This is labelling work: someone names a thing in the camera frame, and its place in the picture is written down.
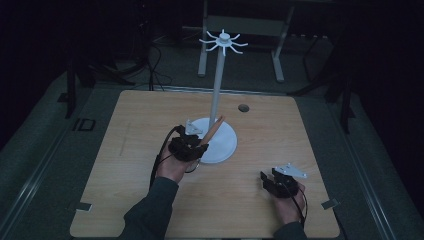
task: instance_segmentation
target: sleeve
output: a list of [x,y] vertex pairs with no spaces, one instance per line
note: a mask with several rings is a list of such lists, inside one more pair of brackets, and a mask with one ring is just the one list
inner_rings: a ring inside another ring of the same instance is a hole
[[164,239],[177,190],[176,182],[157,177],[147,196],[125,214],[118,239]]
[[284,225],[274,233],[276,240],[306,240],[305,231],[299,222]]

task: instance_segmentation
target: person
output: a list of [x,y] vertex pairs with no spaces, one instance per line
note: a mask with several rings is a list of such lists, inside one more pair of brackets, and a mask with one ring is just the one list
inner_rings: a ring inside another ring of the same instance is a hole
[[[124,216],[125,227],[118,239],[164,239],[172,214],[172,203],[178,191],[178,183],[192,162],[183,162],[171,156],[166,146],[155,180],[145,198],[134,205]],[[299,184],[302,191],[305,186]],[[300,214],[293,200],[274,198],[277,215],[283,226],[274,233],[277,240],[307,239],[299,222]],[[302,193],[295,196],[301,209],[305,207]]]

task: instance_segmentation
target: wooden tabletop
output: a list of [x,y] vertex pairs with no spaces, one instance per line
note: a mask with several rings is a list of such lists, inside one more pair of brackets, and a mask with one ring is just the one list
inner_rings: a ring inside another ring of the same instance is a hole
[[[71,225],[75,237],[116,237],[124,214],[148,192],[150,172],[168,134],[187,119],[209,117],[212,94],[124,91],[116,105]],[[250,111],[238,110],[240,104]],[[291,97],[221,94],[218,115],[237,134],[226,161],[185,174],[167,231],[170,238],[270,238],[280,227],[260,171],[291,163],[308,174],[308,237],[336,237],[339,228],[296,102]]]

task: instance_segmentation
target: hand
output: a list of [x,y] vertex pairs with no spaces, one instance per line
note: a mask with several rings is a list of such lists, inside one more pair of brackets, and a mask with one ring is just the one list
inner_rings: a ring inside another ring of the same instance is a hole
[[[305,200],[303,199],[302,192],[305,192],[305,186],[301,183],[298,183],[299,189],[302,191],[298,191],[296,196],[294,196],[294,199],[296,200],[297,204],[300,207],[300,210],[303,211],[305,208]],[[300,221],[300,213],[299,210],[296,207],[296,204],[293,202],[293,199],[291,198],[277,198],[273,196],[274,199],[274,205],[277,209],[277,214],[280,219],[280,221],[283,223],[283,225],[286,225],[291,222],[298,222]]]
[[167,159],[163,160],[163,162],[159,164],[156,176],[166,177],[175,181],[176,183],[179,183],[183,178],[186,169],[190,167],[194,161],[183,162],[176,159],[168,149],[169,143],[170,142],[166,144],[161,156],[161,160],[165,158]]

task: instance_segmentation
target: white stand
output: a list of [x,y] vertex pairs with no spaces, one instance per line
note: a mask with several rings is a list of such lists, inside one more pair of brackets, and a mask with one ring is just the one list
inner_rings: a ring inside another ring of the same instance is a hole
[[[232,45],[233,44],[236,46],[247,45],[247,43],[238,44],[238,43],[232,42],[232,40],[237,39],[240,36],[240,34],[238,34],[234,38],[230,38],[230,35],[225,33],[224,30],[222,30],[222,33],[219,34],[219,38],[212,36],[209,32],[207,32],[207,34],[211,38],[214,38],[215,40],[212,40],[212,41],[203,41],[201,39],[199,40],[203,43],[215,43],[215,46],[213,46],[210,49],[206,49],[206,51],[212,51],[217,47],[219,47],[219,51],[218,51],[218,60],[216,63],[215,83],[214,83],[214,89],[213,89],[213,98],[212,98],[210,117],[209,119],[201,118],[201,119],[193,121],[193,124],[196,125],[197,128],[203,131],[202,134],[199,134],[200,138],[204,137],[204,135],[208,132],[208,130],[212,127],[212,125],[216,121],[216,113],[217,113],[218,103],[219,103],[219,94],[221,90],[222,74],[224,72],[226,48],[229,47],[235,53],[242,54],[242,52],[235,50]],[[203,154],[201,162],[202,163],[218,163],[218,162],[225,161],[234,153],[236,148],[237,148],[237,135],[230,125],[228,125],[226,122],[223,122],[221,127],[213,136],[213,138],[209,141],[208,151],[206,151]]]

